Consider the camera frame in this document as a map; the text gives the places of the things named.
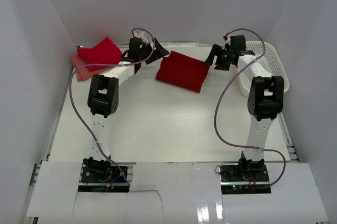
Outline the dark red t-shirt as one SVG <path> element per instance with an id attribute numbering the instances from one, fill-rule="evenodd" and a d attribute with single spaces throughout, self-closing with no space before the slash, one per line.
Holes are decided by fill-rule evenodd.
<path id="1" fill-rule="evenodd" d="M 209 72 L 205 62 L 171 51 L 164 57 L 155 79 L 165 84 L 200 93 Z"/>

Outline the white perforated plastic basket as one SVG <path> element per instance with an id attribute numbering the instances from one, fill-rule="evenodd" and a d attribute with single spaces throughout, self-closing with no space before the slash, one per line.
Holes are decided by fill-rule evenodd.
<path id="1" fill-rule="evenodd" d="M 271 44 L 265 43 L 265 47 L 266 51 L 264 56 L 257 61 L 262 67 L 264 67 L 265 71 L 268 71 L 271 75 L 283 77 L 284 92 L 286 93 L 290 88 L 290 83 L 280 60 L 280 57 L 276 49 Z M 247 50 L 253 51 L 256 57 L 260 56 L 263 53 L 263 45 L 259 41 L 247 41 L 246 48 Z M 253 76 L 251 70 L 249 69 L 246 69 L 238 77 L 241 92 L 245 97 L 249 96 L 252 77 Z"/>

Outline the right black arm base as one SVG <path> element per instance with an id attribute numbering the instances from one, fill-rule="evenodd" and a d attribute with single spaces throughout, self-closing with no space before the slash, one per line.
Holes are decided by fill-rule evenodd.
<path id="1" fill-rule="evenodd" d="M 215 172 L 220 176 L 222 195 L 255 195 L 270 194 L 270 179 L 266 168 L 242 173 L 238 165 L 219 164 Z"/>

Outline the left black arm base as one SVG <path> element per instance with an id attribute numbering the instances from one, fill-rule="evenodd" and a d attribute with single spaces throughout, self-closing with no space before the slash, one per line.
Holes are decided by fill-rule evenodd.
<path id="1" fill-rule="evenodd" d="M 115 166 L 104 172 L 97 172 L 83 166 L 81 171 L 78 192 L 95 193 L 128 193 L 130 187 L 125 182 L 119 169 Z"/>

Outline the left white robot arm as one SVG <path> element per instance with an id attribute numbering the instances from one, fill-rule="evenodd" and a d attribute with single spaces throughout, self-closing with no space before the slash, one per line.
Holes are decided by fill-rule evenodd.
<path id="1" fill-rule="evenodd" d="M 110 161 L 110 127 L 112 115 L 119 105 L 120 85 L 134 76 L 141 68 L 140 61 L 151 64 L 169 54 L 157 39 L 147 43 L 143 38 L 133 37 L 128 49 L 122 53 L 119 66 L 109 72 L 92 77 L 87 104 L 92 114 L 93 153 L 95 159 Z"/>

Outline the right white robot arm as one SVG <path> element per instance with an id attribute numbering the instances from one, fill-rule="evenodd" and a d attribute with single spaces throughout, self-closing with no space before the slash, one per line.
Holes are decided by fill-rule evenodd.
<path id="1" fill-rule="evenodd" d="M 258 56 L 246 47 L 243 35 L 232 36 L 223 46 L 214 44 L 205 64 L 215 64 L 217 70 L 229 70 L 231 65 L 244 73 L 251 82 L 247 109 L 251 115 L 250 130 L 237 169 L 244 179 L 255 178 L 263 172 L 264 148 L 269 129 L 283 109 L 284 79 L 269 73 Z"/>

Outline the papers at table back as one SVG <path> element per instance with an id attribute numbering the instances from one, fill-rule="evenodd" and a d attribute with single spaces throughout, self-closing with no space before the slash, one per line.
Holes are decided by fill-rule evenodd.
<path id="1" fill-rule="evenodd" d="M 184 48 L 195 48 L 198 47 L 198 43 L 190 43 L 190 42 L 163 42 L 160 43 L 164 48 L 177 48 L 177 47 L 184 47 Z"/>

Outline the folded bright red t-shirt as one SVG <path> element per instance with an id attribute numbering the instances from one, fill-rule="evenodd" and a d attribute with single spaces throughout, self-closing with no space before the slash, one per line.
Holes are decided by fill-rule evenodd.
<path id="1" fill-rule="evenodd" d="M 77 55 L 73 62 L 88 64 L 118 64 L 122 59 L 121 50 L 113 43 L 110 38 L 104 38 L 100 43 L 92 48 L 78 48 Z"/>

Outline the folded pink t-shirt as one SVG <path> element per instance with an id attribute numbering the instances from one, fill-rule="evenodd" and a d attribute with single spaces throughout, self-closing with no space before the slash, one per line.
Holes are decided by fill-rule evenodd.
<path id="1" fill-rule="evenodd" d="M 71 55 L 72 64 L 75 69 L 78 69 L 85 65 L 85 60 L 78 56 L 78 53 L 74 53 Z M 76 78 L 78 82 L 86 81 L 90 79 L 94 74 L 101 73 L 102 70 L 96 70 L 96 71 L 89 71 L 86 67 L 81 68 L 79 71 L 76 72 Z"/>

